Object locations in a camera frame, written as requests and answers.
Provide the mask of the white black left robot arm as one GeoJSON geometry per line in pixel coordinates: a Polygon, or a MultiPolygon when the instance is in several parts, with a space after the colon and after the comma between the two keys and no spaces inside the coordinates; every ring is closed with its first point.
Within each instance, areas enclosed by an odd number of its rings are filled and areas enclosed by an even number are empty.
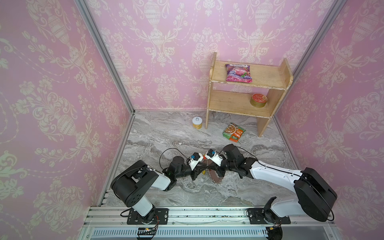
{"type": "Polygon", "coordinates": [[[128,208],[135,210],[145,221],[150,221],[156,208],[145,196],[146,192],[150,188],[169,191],[179,178],[195,180],[206,167],[203,164],[205,159],[200,153],[194,153],[187,160],[176,156],[162,172],[139,160],[113,179],[111,189],[128,208]]]}

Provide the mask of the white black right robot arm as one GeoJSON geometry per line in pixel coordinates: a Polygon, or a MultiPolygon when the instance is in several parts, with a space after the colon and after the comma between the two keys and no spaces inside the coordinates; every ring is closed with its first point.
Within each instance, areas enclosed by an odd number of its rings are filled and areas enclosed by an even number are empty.
{"type": "Polygon", "coordinates": [[[270,182],[293,193],[286,198],[272,197],[268,200],[263,208],[268,222],[301,215],[319,222],[334,220],[333,206],[338,195],[316,170],[305,168],[300,171],[273,166],[258,160],[253,154],[246,158],[242,151],[243,148],[230,144],[222,152],[208,150],[205,158],[211,161],[210,168],[219,177],[232,171],[240,178],[270,182]]]}

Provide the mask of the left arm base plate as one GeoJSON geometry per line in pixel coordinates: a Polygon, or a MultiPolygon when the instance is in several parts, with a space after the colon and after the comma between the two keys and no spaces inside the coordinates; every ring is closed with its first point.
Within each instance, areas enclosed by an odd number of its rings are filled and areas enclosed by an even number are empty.
{"type": "Polygon", "coordinates": [[[129,210],[127,225],[166,225],[168,223],[169,209],[154,208],[146,216],[137,211],[129,210]]]}

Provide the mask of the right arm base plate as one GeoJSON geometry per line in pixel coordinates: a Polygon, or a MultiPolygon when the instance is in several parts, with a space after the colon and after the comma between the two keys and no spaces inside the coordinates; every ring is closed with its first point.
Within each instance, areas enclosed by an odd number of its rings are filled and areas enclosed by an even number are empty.
{"type": "Polygon", "coordinates": [[[265,211],[263,208],[249,208],[246,210],[246,216],[251,225],[289,225],[291,223],[289,217],[280,218],[271,210],[265,211]]]}

